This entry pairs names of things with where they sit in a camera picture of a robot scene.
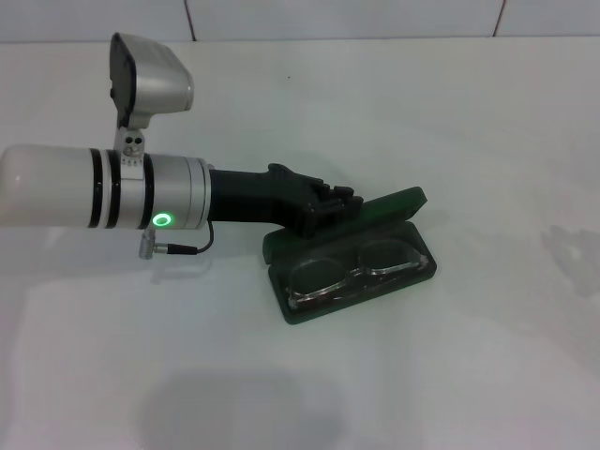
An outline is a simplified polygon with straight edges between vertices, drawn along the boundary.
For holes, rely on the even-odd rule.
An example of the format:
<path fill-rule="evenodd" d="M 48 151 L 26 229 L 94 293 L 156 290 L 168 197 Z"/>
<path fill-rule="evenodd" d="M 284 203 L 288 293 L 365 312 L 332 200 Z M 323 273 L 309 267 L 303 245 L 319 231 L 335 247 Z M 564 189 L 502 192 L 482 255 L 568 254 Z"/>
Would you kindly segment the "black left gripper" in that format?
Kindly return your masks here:
<path fill-rule="evenodd" d="M 271 164 L 266 172 L 210 171 L 209 219 L 213 222 L 271 223 L 301 237 L 356 219 L 364 199 L 351 187 Z"/>

